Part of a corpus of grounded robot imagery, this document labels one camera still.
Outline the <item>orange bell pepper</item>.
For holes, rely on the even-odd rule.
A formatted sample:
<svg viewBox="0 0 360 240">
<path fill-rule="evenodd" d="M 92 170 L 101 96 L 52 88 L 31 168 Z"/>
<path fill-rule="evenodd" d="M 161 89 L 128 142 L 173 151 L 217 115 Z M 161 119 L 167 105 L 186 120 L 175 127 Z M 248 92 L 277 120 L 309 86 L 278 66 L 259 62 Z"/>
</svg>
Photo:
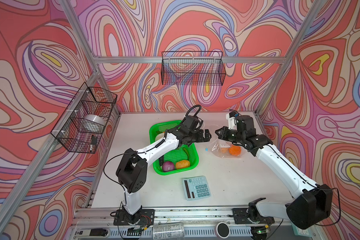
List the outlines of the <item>orange bell pepper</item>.
<svg viewBox="0 0 360 240">
<path fill-rule="evenodd" d="M 231 146 L 229 148 L 229 154 L 234 157 L 239 157 L 242 153 L 241 147 L 239 146 Z"/>
</svg>

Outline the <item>clear zip top bag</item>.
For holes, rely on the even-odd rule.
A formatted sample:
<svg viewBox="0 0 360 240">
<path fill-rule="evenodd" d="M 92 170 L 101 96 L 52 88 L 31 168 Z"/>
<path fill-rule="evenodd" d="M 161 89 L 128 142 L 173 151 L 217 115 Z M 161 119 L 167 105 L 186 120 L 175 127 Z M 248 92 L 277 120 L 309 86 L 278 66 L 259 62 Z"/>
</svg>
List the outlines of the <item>clear zip top bag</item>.
<svg viewBox="0 0 360 240">
<path fill-rule="evenodd" d="M 239 159 L 244 152 L 241 147 L 235 146 L 230 142 L 220 140 L 215 131 L 221 127 L 218 125 L 207 125 L 211 139 L 206 143 L 206 152 L 221 159 Z"/>
</svg>

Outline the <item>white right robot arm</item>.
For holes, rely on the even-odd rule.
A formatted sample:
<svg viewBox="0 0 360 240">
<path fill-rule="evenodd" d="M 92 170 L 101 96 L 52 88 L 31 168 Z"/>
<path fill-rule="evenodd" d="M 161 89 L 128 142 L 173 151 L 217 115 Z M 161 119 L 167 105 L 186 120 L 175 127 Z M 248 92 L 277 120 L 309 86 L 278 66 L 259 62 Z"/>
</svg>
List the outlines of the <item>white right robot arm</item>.
<svg viewBox="0 0 360 240">
<path fill-rule="evenodd" d="M 285 203 L 268 202 L 265 198 L 250 202 L 247 210 L 250 222 L 259 223 L 264 218 L 287 219 L 305 230 L 331 215 L 333 190 L 329 186 L 319 185 L 307 177 L 284 157 L 267 136 L 258 135 L 252 117 L 232 111 L 226 118 L 229 125 L 215 131 L 218 138 L 243 147 L 265 163 L 293 198 L 293 201 Z"/>
</svg>

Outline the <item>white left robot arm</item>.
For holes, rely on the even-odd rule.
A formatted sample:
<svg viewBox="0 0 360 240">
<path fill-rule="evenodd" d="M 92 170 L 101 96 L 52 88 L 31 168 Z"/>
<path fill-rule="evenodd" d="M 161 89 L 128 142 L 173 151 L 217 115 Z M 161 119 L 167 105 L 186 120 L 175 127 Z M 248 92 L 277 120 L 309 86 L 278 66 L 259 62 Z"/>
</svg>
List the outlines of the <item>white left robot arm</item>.
<svg viewBox="0 0 360 240">
<path fill-rule="evenodd" d="M 183 145 L 205 143 L 211 140 L 208 129 L 203 130 L 203 120 L 196 116 L 185 116 L 175 127 L 164 131 L 164 136 L 145 148 L 127 149 L 116 170 L 119 183 L 125 192 L 123 210 L 133 216 L 141 210 L 139 190 L 147 180 L 148 167 L 166 153 Z"/>
</svg>

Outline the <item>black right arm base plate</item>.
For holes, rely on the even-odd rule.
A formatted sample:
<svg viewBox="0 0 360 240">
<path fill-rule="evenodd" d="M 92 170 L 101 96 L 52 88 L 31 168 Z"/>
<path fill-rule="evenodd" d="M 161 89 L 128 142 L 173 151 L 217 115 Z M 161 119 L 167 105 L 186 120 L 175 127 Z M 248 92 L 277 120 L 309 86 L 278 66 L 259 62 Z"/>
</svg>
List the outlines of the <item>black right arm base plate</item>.
<svg viewBox="0 0 360 240">
<path fill-rule="evenodd" d="M 234 208 L 232 209 L 231 218 L 235 224 L 252 224 L 252 225 L 272 225 L 275 223 L 273 217 L 261 216 L 255 207 Z"/>
</svg>

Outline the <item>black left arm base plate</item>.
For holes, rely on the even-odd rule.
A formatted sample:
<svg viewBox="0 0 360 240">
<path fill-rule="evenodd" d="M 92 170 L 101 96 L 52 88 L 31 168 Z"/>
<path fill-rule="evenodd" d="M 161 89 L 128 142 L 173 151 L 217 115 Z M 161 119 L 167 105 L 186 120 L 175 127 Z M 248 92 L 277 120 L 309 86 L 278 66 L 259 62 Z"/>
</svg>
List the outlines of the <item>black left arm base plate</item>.
<svg viewBox="0 0 360 240">
<path fill-rule="evenodd" d="M 140 209 L 135 214 L 129 214 L 124 208 L 112 212 L 114 226 L 151 226 L 154 223 L 154 209 Z"/>
</svg>

